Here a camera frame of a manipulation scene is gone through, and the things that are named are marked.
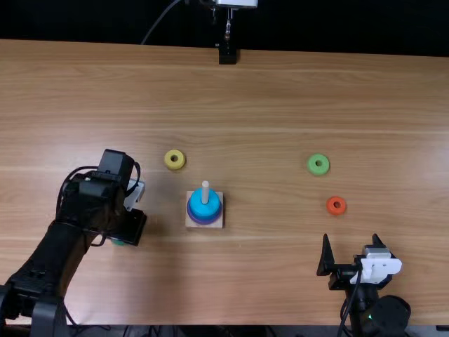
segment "wooden base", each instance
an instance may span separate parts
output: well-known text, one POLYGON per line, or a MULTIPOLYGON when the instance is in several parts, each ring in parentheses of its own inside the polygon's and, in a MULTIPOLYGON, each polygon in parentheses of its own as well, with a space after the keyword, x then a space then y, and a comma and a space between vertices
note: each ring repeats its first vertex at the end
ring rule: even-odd
POLYGON ((218 198, 220 199, 220 202, 222 203, 222 213, 220 214, 220 217, 215 220, 213 223, 210 223, 208 225, 200 225, 198 223, 195 223, 190 217, 189 214, 187 214, 187 203, 190 200, 190 197, 194 191, 187 191, 187 198, 185 203, 185 227, 201 227, 201 228, 223 228, 223 214, 225 213, 225 204, 223 203, 223 192, 216 192, 218 194, 218 198))

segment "green ring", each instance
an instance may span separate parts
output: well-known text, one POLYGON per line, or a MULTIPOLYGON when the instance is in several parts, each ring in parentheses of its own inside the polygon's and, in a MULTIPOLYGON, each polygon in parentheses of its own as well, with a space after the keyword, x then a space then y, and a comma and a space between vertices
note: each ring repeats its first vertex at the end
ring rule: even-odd
POLYGON ((329 171, 329 159, 319 153, 314 154, 307 161, 307 168, 311 174, 315 176, 322 176, 329 171))

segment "yellow ring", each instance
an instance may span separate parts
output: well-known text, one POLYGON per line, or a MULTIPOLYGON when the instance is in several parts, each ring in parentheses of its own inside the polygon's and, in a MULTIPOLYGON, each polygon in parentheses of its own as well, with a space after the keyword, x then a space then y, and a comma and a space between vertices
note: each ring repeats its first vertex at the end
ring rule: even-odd
POLYGON ((168 151, 163 160, 170 170, 179 170, 185 164, 185 157, 182 152, 178 150, 168 151))

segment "purple ring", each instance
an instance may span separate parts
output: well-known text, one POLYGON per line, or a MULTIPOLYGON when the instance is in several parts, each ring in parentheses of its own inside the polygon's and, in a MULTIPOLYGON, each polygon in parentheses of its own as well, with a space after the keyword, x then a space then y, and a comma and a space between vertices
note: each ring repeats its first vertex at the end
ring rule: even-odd
POLYGON ((194 214, 192 213, 192 210, 190 209, 190 200, 187 203, 187 214, 189 214, 189 217, 197 224, 199 225, 210 225, 214 221, 216 221, 222 214, 222 203, 220 202, 220 207, 218 208, 217 216, 209 219, 209 220, 200 220, 198 218, 195 218, 194 214))

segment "white peg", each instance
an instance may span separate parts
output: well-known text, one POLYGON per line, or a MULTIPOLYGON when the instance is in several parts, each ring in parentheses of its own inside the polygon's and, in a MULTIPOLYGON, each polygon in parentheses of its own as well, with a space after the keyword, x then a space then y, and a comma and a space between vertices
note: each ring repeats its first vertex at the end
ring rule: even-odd
POLYGON ((209 202, 209 182, 203 181, 201 189, 201 203, 207 204, 209 202))

